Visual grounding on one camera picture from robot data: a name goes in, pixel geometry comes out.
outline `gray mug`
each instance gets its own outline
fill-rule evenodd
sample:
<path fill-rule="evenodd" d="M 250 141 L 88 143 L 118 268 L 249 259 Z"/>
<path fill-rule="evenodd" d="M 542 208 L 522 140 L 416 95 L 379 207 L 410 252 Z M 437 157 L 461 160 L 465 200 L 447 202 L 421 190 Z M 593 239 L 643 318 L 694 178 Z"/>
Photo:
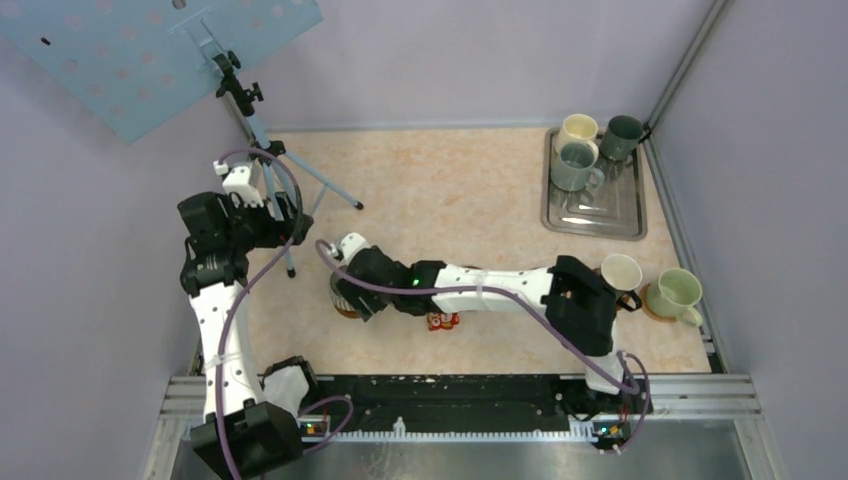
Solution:
<path fill-rule="evenodd" d="M 599 148 L 601 155 L 610 160 L 627 160 L 636 145 L 644 142 L 651 134 L 651 129 L 642 125 L 639 120 L 627 115 L 613 117 L 607 124 L 607 131 L 601 139 Z"/>
<path fill-rule="evenodd" d="M 604 173 L 592 165 L 598 157 L 585 143 L 566 143 L 559 158 L 551 164 L 551 182 L 566 192 L 583 190 L 587 186 L 596 189 L 604 183 Z"/>

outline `metal floor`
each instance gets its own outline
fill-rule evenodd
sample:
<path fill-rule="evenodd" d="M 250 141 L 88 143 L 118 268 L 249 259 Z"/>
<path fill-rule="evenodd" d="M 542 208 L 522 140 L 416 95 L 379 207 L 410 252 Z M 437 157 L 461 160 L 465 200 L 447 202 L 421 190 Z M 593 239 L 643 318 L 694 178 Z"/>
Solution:
<path fill-rule="evenodd" d="M 172 480 L 215 479 L 183 442 Z M 266 480 L 747 480 L 732 421 L 651 421 L 623 456 L 585 444 L 360 444 L 327 449 Z"/>

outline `lavender wall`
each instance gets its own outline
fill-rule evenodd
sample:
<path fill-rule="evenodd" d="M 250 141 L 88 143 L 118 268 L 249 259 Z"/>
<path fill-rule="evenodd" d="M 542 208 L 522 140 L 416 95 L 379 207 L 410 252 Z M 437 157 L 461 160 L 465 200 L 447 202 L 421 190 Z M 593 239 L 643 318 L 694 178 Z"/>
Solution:
<path fill-rule="evenodd" d="M 711 0 L 318 0 L 324 21 L 243 78 L 269 126 L 647 118 Z"/>
<path fill-rule="evenodd" d="M 0 478 L 138 478 L 197 341 L 176 204 L 239 131 L 205 98 L 126 147 L 2 36 L 0 105 Z"/>
<path fill-rule="evenodd" d="M 734 369 L 792 478 L 842 478 L 848 2 L 735 2 L 665 117 L 663 163 Z"/>

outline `beige countertop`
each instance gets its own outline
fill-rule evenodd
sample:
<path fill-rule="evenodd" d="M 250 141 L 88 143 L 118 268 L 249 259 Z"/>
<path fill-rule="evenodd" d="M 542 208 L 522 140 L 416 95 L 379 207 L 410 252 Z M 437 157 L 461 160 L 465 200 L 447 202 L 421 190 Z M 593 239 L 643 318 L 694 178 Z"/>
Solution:
<path fill-rule="evenodd" d="M 453 330 L 428 331 L 423 317 L 392 307 L 367 323 L 334 310 L 330 271 L 314 242 L 355 231 L 405 264 L 443 260 L 487 269 L 552 265 L 569 254 L 590 266 L 610 253 L 639 262 L 645 282 L 677 266 L 650 170 L 648 234 L 638 242 L 555 233 L 540 220 L 545 128 L 286 134 L 286 147 L 365 204 L 328 192 L 307 241 L 293 249 L 297 277 L 280 262 L 249 296 L 249 327 L 261 369 L 303 355 L 318 373 L 578 373 L 580 362 L 530 317 L 469 312 Z M 310 208 L 320 184 L 293 168 Z M 273 256 L 250 254 L 251 272 Z M 651 372 L 709 372 L 697 329 L 644 313 L 618 316 L 620 347 Z"/>

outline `metal tripod leg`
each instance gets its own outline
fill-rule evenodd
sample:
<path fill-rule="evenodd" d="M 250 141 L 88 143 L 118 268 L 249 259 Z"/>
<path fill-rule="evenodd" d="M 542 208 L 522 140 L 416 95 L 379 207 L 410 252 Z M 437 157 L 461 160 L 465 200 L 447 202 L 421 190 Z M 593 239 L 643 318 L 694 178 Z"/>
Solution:
<path fill-rule="evenodd" d="M 270 198 L 271 204 L 274 205 L 274 218 L 279 220 L 283 219 L 283 212 L 280 209 L 280 205 L 277 203 L 277 198 L 274 195 L 276 193 L 276 189 L 274 188 L 274 177 L 272 177 L 273 173 L 271 172 L 271 167 L 268 166 L 267 163 L 262 162 L 262 177 L 265 179 L 265 190 L 268 192 L 268 197 Z M 288 180 L 288 176 L 283 175 L 285 180 Z M 293 278 L 297 275 L 297 272 L 294 269 L 294 260 L 291 258 L 291 252 L 286 252 L 286 273 L 288 273 L 289 278 Z"/>
<path fill-rule="evenodd" d="M 365 208 L 365 206 L 362 204 L 362 202 L 353 198 L 353 196 L 351 194 L 347 193 L 342 187 L 336 185 L 329 178 L 325 177 L 324 174 L 322 174 L 321 172 L 319 172 L 318 170 L 313 168 L 312 165 L 307 163 L 306 160 L 304 160 L 303 158 L 300 157 L 300 155 L 297 155 L 296 153 L 289 151 L 289 152 L 284 153 L 283 156 L 285 156 L 286 158 L 288 158 L 289 160 L 294 162 L 294 164 L 297 165 L 298 167 L 306 170 L 307 173 L 309 173 L 313 177 L 317 178 L 319 182 L 324 184 L 324 188 L 321 189 L 321 193 L 318 195 L 318 200 L 315 202 L 315 206 L 314 206 L 315 209 L 318 208 L 318 203 L 320 203 L 321 199 L 324 198 L 324 193 L 325 193 L 327 188 L 336 192 L 336 194 L 338 194 L 338 196 L 347 200 L 348 203 L 350 203 L 351 205 L 356 207 L 357 210 L 362 210 L 363 208 Z"/>

